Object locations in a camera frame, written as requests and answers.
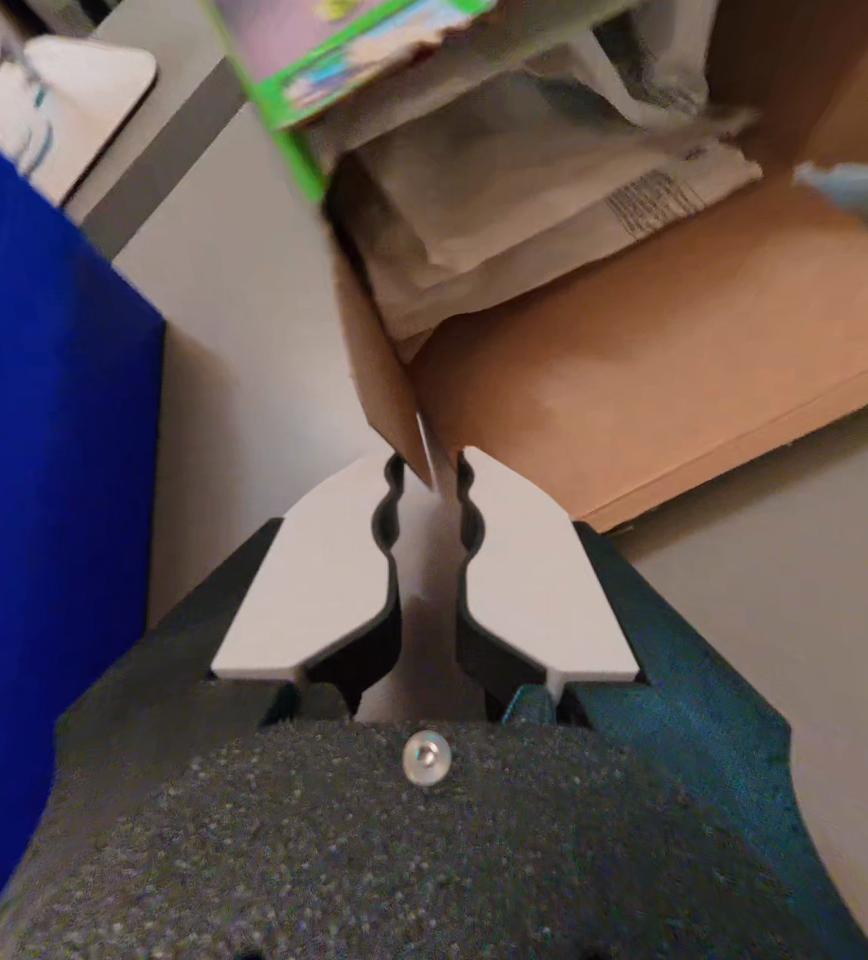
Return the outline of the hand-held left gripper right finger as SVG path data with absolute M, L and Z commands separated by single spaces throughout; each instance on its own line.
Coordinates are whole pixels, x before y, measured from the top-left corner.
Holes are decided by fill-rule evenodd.
M 458 463 L 465 555 L 457 659 L 497 700 L 543 686 L 632 683 L 640 671 L 570 515 L 476 447 Z

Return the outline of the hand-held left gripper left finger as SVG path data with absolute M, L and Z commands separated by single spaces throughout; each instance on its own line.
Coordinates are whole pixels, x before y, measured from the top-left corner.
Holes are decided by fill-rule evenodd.
M 349 706 L 402 646 L 398 574 L 404 461 L 369 457 L 284 516 L 211 663 L 226 681 L 332 685 Z

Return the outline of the brown cardboard box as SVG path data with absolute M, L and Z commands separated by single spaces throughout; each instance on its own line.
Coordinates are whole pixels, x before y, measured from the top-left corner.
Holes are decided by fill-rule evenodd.
M 410 366 L 329 234 L 370 427 L 429 488 L 483 450 L 599 531 L 868 405 L 868 227 L 793 184 L 868 163 L 868 2 L 723 2 L 708 77 L 761 108 L 763 180 L 618 256 L 444 323 Z

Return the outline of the green lego box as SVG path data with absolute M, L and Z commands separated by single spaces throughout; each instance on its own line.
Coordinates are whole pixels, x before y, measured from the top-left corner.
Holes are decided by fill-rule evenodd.
M 491 1 L 209 1 L 201 6 L 301 194 L 328 174 L 303 128 L 382 76 L 466 31 Z

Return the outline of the white paper bag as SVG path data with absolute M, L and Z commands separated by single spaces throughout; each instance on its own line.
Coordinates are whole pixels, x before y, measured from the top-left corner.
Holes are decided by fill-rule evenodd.
M 516 299 L 611 258 L 763 178 L 761 166 L 717 138 L 648 153 L 637 176 L 586 202 L 578 184 L 496 195 L 476 209 L 432 199 L 407 212 L 368 173 L 341 189 L 337 218 L 359 255 L 395 354 L 410 363 L 448 319 Z
M 710 101 L 703 73 L 656 78 L 645 45 L 623 34 L 615 45 L 593 29 L 582 30 L 560 45 L 526 62 L 541 79 L 572 83 L 589 90 L 626 122 L 650 134 L 688 130 L 735 136 L 755 125 L 761 111 L 751 105 Z

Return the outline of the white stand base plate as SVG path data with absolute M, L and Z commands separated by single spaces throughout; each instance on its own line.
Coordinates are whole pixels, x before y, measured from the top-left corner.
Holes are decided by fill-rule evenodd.
M 147 51 L 44 34 L 0 64 L 0 154 L 63 207 L 157 76 Z

